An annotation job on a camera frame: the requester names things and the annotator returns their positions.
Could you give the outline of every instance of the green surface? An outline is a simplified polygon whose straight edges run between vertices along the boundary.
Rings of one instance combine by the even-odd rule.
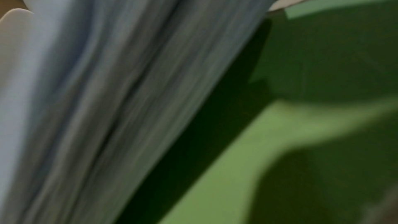
[[[398,182],[398,115],[369,124],[396,109],[397,19],[398,0],[274,14],[117,223],[358,223]]]

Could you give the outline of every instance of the green floor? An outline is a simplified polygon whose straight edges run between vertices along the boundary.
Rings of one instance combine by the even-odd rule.
[[[396,106],[397,49],[398,0],[274,13],[117,223],[358,223],[398,183],[398,115],[355,131]]]

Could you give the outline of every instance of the gray fabric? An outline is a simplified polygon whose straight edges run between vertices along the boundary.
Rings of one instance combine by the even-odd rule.
[[[92,1],[76,62],[86,15],[48,51],[1,223],[112,223],[275,0]]]

